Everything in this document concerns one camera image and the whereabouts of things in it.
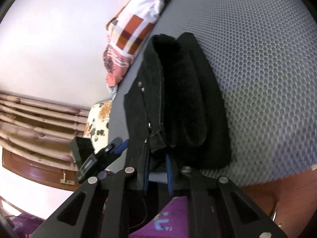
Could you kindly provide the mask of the black pants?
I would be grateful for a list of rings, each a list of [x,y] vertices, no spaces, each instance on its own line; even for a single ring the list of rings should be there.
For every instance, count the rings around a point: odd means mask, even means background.
[[[220,170],[232,152],[227,116],[212,68],[192,33],[154,35],[124,97],[129,135],[127,160],[147,154],[179,166]]]

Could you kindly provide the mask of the purple patterned clothing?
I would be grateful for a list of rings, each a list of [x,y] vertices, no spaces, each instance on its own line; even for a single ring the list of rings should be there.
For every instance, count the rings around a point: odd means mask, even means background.
[[[43,222],[42,219],[27,213],[9,219],[9,225],[18,237],[30,237]],[[174,197],[148,224],[129,235],[129,237],[175,238],[188,236],[186,197]]]

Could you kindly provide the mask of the floral pillow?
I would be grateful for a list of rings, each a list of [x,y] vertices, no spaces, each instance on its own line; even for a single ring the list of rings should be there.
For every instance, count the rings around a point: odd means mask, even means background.
[[[85,131],[84,138],[89,138],[95,149],[95,154],[109,144],[109,121],[112,101],[105,101],[92,106]]]

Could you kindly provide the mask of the brown wooden door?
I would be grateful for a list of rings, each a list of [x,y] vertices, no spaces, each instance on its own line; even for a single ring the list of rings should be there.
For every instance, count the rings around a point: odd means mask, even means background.
[[[75,191],[80,186],[74,171],[33,162],[6,149],[2,152],[2,166],[27,180],[57,189]]]

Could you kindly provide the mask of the white striped cloth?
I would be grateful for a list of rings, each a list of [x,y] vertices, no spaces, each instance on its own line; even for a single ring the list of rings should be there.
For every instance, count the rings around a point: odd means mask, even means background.
[[[107,85],[107,89],[108,89],[109,93],[111,93],[111,96],[112,96],[111,99],[114,100],[116,95],[117,95],[117,92],[118,92],[118,84],[114,85],[114,86]]]

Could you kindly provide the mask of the beige curtain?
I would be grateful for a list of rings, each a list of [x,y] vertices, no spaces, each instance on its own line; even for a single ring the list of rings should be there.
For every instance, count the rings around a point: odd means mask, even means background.
[[[77,171],[70,150],[89,112],[1,93],[1,147],[32,162]]]

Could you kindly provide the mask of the pink checkered blanket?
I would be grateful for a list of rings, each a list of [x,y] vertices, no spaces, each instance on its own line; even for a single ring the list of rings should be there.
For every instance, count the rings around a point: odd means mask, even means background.
[[[108,22],[103,53],[106,83],[119,84],[170,0],[129,0]]]

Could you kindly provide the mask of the grey mesh mattress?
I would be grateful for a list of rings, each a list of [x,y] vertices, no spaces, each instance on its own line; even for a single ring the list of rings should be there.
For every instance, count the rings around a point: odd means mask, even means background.
[[[270,182],[316,165],[316,22],[301,0],[171,0],[153,34],[195,35],[225,102],[232,163]]]

